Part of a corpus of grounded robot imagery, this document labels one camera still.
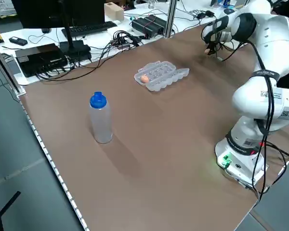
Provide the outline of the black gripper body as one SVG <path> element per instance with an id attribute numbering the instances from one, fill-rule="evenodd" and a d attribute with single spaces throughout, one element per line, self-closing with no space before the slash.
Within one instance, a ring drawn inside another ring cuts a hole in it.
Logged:
<path id="1" fill-rule="evenodd" d="M 219 37 L 220 37 L 220 33 L 215 33 L 214 35 L 212 35 L 208 43 L 208 47 L 210 47 L 211 49 L 214 49 L 214 46 L 220 43 Z"/>

